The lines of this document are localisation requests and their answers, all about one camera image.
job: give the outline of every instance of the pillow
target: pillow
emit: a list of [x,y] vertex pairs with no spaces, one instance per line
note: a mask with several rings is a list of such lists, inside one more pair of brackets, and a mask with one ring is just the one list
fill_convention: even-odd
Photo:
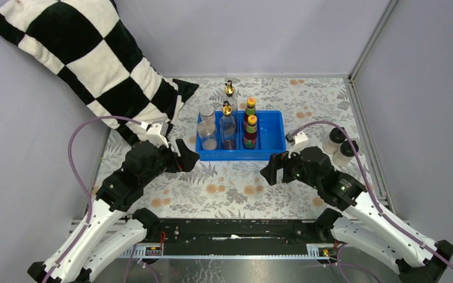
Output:
[[[169,123],[199,87],[158,74],[126,29],[113,0],[10,0],[0,36],[64,80],[97,116]],[[143,129],[105,119],[129,143]]]

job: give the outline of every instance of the bottle label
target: bottle label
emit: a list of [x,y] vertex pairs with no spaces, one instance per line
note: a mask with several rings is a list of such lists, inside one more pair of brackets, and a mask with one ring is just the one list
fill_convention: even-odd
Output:
[[245,130],[248,132],[248,133],[256,133],[256,126],[254,127],[251,127],[251,126],[246,126],[245,127]]
[[256,108],[253,108],[253,109],[246,108],[246,109],[245,109],[245,112],[246,112],[246,114],[248,114],[248,115],[256,115]]
[[256,147],[256,140],[257,140],[257,139],[258,139],[258,138],[255,138],[255,139],[253,139],[253,140],[248,140],[248,139],[246,139],[246,138],[244,137],[244,146],[245,146],[245,148],[246,148],[246,149],[253,149],[253,148],[255,148],[255,147]]

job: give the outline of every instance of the blue basket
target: blue basket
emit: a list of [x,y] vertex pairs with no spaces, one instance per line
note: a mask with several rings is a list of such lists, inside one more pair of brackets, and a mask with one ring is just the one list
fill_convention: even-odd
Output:
[[237,142],[235,150],[222,149],[221,134],[219,132],[219,119],[223,116],[221,111],[216,111],[216,140],[219,149],[204,150],[202,149],[199,134],[196,134],[195,150],[201,155],[203,161],[221,161],[221,160],[269,160],[273,153],[285,151],[285,134],[282,113],[277,110],[259,110],[256,111],[258,117],[258,140],[254,149],[246,149],[243,144],[244,139],[244,112],[238,112],[237,123]]

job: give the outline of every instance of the floral table cover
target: floral table cover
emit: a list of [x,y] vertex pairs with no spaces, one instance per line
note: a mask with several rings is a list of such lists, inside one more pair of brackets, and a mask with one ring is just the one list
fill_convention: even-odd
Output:
[[[199,108],[212,103],[220,108],[224,78],[184,79],[200,84],[197,92],[181,109],[169,138],[183,139],[195,150]],[[245,109],[248,97],[257,99],[259,110],[280,110],[284,131],[294,130],[311,121],[328,120],[345,127],[359,142],[348,93],[341,78],[242,78],[233,79],[238,91],[239,110]],[[305,130],[310,145],[321,147],[331,130],[318,125]],[[104,178],[118,169],[129,145],[116,131],[111,131],[94,184],[96,191]],[[365,157],[360,155],[367,168]],[[300,183],[269,186],[260,175],[268,162],[197,162],[190,173],[164,173],[145,187],[145,193],[130,209],[149,208],[161,218],[266,218],[315,219],[326,208],[316,190]],[[359,167],[352,160],[340,168],[362,180]]]

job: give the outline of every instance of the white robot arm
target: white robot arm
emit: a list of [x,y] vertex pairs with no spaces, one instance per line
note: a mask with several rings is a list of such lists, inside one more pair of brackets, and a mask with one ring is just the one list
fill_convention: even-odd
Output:
[[176,140],[179,154],[172,150],[164,137],[167,124],[142,123],[141,127],[146,130],[146,141],[134,144],[122,167],[103,181],[92,202],[91,215],[90,212],[86,214],[53,256],[30,266],[28,274],[36,282],[92,281],[111,261],[152,234],[154,226],[158,226],[157,216],[147,209],[140,209],[124,228],[100,243],[108,228],[127,214],[129,207],[143,196],[144,187],[155,177],[163,172],[190,172],[199,159],[183,140]]
[[[438,282],[447,265],[428,248],[449,261],[453,254],[449,242],[435,242],[381,204],[378,207],[377,199],[375,202],[372,199],[374,194],[370,194],[355,178],[335,170],[328,155],[315,146],[305,148],[308,138],[303,132],[292,137],[292,142],[295,143],[289,152],[272,154],[261,174],[270,185],[274,185],[277,170],[284,169],[282,182],[303,182],[317,189],[318,195],[338,210],[326,209],[319,216],[316,223],[321,226],[323,239],[331,236],[363,250],[399,274],[402,282]],[[353,224],[339,211],[361,221],[367,229]],[[388,220],[415,235],[423,245],[413,241]]]

